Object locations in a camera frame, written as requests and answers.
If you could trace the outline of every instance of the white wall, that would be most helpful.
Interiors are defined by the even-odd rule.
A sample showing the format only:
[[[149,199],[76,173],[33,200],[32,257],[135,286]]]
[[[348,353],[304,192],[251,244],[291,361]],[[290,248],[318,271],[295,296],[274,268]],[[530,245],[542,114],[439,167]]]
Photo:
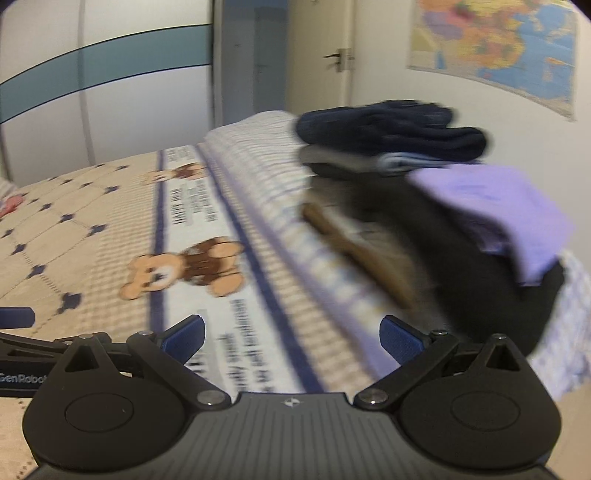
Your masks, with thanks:
[[[159,28],[210,23],[212,2],[210,0],[85,0],[84,14],[82,46]]]
[[[2,124],[12,180],[19,187],[90,165],[80,92],[21,113]]]
[[[96,163],[200,142],[210,129],[211,72],[165,70],[86,90]]]
[[[2,14],[0,83],[78,48],[80,0],[18,0]]]
[[[571,217],[571,247],[591,268],[591,24],[579,15],[571,122],[530,100],[471,80],[406,69],[413,0],[357,2],[353,104],[419,99],[457,110],[492,138],[487,161],[526,172]]]

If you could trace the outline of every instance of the blue gripper pad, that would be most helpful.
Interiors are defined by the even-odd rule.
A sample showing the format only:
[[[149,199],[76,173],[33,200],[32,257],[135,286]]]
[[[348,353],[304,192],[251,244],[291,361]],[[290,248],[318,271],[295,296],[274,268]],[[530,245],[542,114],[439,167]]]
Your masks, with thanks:
[[[415,330],[399,318],[388,315],[379,324],[379,342],[400,365],[412,360],[429,345],[427,335]]]
[[[203,346],[205,322],[191,315],[158,335],[160,348],[183,365]]]
[[[0,307],[0,329],[28,328],[35,324],[31,307]]]

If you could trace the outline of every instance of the bed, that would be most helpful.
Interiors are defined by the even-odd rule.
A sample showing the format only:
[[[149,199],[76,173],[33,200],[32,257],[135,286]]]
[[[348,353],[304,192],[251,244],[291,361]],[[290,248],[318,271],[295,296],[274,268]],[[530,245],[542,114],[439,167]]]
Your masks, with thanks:
[[[10,333],[123,341],[199,313],[207,340],[187,366],[233,397],[351,396],[396,368],[378,325],[399,308],[300,218],[309,172],[293,120],[261,113],[204,144],[21,189],[23,205],[0,220],[0,306],[31,306],[37,321]],[[567,282],[530,357],[556,399],[590,374],[591,282],[571,253],[563,261]],[[35,468],[21,433],[28,402],[0,398],[0,478]]]

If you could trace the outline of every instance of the navy blue cloth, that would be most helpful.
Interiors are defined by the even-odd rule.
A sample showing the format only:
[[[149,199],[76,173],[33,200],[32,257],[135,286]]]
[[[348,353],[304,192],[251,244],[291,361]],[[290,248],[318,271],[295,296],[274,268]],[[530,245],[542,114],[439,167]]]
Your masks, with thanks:
[[[480,157],[486,148],[484,133],[473,127],[447,128],[452,119],[451,109],[434,103],[389,100],[308,112],[295,131],[306,143],[363,155],[411,152],[459,162]]]

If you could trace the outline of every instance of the teddy bear print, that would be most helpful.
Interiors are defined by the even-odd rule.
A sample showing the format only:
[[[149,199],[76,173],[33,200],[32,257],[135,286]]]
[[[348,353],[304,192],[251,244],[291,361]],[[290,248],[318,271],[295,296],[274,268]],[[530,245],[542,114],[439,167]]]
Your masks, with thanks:
[[[134,300],[147,291],[164,290],[177,280],[183,280],[206,286],[214,297],[225,297],[244,284],[244,277],[236,266],[238,255],[243,251],[240,242],[218,236],[179,254],[142,255],[128,265],[128,282],[121,287],[119,296]]]
[[[152,184],[171,179],[197,180],[207,175],[207,167],[199,162],[187,163],[174,170],[150,171],[144,177],[144,183]]]

